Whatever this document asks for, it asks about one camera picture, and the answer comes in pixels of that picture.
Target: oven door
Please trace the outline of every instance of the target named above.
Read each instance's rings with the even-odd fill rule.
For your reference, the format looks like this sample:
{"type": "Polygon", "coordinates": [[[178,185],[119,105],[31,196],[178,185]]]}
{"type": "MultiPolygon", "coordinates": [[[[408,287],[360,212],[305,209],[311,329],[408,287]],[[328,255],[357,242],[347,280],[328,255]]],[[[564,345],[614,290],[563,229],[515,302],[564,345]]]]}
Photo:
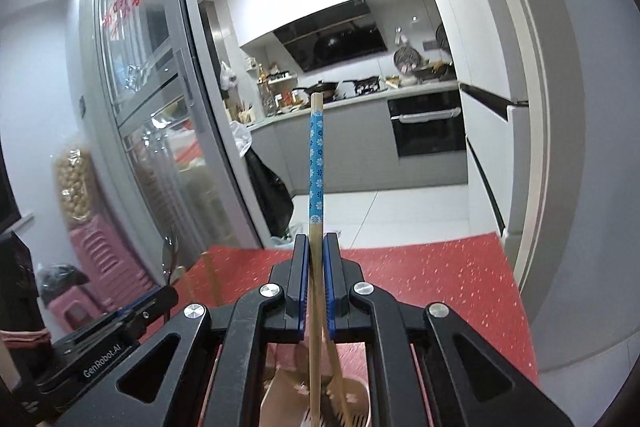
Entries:
{"type": "Polygon", "coordinates": [[[458,90],[389,100],[388,108],[399,157],[466,149],[458,90]]]}

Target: glass door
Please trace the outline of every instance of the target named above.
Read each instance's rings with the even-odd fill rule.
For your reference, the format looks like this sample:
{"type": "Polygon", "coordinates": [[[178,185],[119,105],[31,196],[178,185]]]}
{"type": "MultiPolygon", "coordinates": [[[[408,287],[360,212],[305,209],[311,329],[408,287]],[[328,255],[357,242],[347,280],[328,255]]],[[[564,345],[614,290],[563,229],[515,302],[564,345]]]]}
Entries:
{"type": "Polygon", "coordinates": [[[103,91],[135,188],[160,237],[175,227],[178,262],[188,268],[211,247],[262,243],[223,146],[228,124],[220,129],[210,108],[184,4],[94,0],[94,11],[103,91]]]}

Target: blue floral pattern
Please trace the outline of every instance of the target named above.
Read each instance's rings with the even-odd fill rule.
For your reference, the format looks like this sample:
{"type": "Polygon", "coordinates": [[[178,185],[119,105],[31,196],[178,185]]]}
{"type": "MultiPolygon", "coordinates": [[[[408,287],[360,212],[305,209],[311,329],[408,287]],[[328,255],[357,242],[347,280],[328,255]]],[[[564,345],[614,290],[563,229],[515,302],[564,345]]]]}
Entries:
{"type": "Polygon", "coordinates": [[[311,114],[309,133],[309,222],[322,223],[323,158],[322,158],[322,112],[311,114]]]}

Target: red tabletop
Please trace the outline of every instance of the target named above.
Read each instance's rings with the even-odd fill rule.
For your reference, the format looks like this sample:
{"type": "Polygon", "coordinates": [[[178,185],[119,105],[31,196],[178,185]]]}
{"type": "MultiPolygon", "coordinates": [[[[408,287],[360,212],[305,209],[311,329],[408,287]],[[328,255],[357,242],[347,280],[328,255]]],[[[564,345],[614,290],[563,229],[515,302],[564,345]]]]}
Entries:
{"type": "MultiPolygon", "coordinates": [[[[365,280],[384,288],[399,301],[426,306],[441,301],[454,309],[529,380],[538,383],[538,369],[529,326],[513,275],[495,234],[457,241],[408,247],[342,250],[345,259],[357,261],[365,280]]],[[[266,283],[271,266],[291,256],[290,250],[241,250],[214,247],[207,253],[216,272],[223,303],[266,283]]],[[[214,295],[204,259],[188,272],[196,300],[213,306],[214,295]]],[[[173,312],[191,298],[184,280],[176,289],[180,301],[173,312]]],[[[338,346],[346,376],[366,380],[362,344],[338,346]]],[[[292,353],[277,349],[277,363],[292,365],[292,353]]]]}

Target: oven handle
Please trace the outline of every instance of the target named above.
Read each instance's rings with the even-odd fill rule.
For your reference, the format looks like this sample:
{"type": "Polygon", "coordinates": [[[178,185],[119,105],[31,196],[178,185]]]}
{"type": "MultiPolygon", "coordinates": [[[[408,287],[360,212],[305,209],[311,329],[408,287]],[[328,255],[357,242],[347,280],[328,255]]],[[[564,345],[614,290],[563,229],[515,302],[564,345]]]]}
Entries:
{"type": "Polygon", "coordinates": [[[401,114],[392,116],[391,120],[398,120],[400,123],[426,123],[434,120],[449,120],[455,118],[462,113],[461,107],[453,109],[445,109],[442,111],[418,112],[416,114],[401,114]]]}

